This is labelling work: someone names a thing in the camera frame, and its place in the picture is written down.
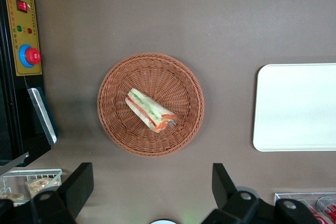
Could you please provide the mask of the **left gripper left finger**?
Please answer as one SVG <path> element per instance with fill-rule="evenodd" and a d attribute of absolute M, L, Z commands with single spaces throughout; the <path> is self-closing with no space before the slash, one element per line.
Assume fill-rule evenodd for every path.
<path fill-rule="evenodd" d="M 34 223 L 76 223 L 93 189 L 93 164 L 81 163 L 61 186 L 43 190 L 31 200 Z"/>

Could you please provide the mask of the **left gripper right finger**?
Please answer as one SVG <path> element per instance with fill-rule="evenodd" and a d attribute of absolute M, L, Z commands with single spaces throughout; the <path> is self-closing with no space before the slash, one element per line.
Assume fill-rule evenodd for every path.
<path fill-rule="evenodd" d="M 203 223 L 259 223 L 256 218 L 258 198 L 247 190 L 238 190 L 221 163 L 213 164 L 212 193 L 217 208 Z"/>

